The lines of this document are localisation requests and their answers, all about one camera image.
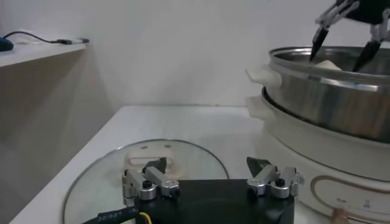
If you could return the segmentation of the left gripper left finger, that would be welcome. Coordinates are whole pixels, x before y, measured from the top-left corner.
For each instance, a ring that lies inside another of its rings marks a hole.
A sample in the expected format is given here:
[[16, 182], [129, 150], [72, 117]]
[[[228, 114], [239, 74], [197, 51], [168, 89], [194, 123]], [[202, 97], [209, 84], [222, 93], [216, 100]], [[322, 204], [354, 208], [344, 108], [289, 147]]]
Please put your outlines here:
[[122, 172], [122, 200], [127, 207], [138, 200], [150, 202], [158, 195], [177, 199], [180, 196], [179, 181], [165, 175], [166, 158], [148, 162], [140, 171], [124, 168]]

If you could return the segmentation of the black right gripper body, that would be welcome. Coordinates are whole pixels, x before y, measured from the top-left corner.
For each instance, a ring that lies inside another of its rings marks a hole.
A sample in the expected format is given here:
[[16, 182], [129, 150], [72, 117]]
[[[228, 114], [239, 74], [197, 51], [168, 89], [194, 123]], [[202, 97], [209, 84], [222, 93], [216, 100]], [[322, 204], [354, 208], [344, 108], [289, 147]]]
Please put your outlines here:
[[384, 11], [389, 9], [389, 0], [351, 0], [341, 10], [345, 11], [353, 2], [359, 2], [359, 6], [346, 14], [346, 18], [366, 24], [381, 24], [384, 20]]

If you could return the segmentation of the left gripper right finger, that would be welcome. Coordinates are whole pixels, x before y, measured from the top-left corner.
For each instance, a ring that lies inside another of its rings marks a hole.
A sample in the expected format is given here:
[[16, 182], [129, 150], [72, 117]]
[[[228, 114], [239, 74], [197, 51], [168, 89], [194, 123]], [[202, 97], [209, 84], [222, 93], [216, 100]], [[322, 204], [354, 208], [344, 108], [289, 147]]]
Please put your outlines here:
[[280, 170], [266, 159], [246, 158], [252, 178], [247, 180], [248, 191], [262, 197], [269, 194], [277, 199], [296, 197], [299, 187], [305, 184], [305, 178], [295, 167], [285, 167]]

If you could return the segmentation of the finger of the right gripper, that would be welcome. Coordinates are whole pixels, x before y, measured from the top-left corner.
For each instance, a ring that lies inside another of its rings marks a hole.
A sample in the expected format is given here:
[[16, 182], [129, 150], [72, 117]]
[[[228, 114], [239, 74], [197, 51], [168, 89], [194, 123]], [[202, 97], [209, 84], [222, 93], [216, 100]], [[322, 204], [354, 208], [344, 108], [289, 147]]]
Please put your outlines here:
[[315, 19], [315, 23], [319, 25], [319, 28], [312, 40], [311, 55], [309, 57], [310, 62], [314, 60], [319, 49], [322, 47], [323, 42], [328, 35], [329, 28], [345, 18], [349, 13], [356, 10], [359, 6], [359, 1], [337, 0]]
[[362, 23], [370, 25], [371, 38], [366, 43], [352, 71], [358, 72], [377, 54], [383, 42], [389, 42], [389, 10], [365, 11]]

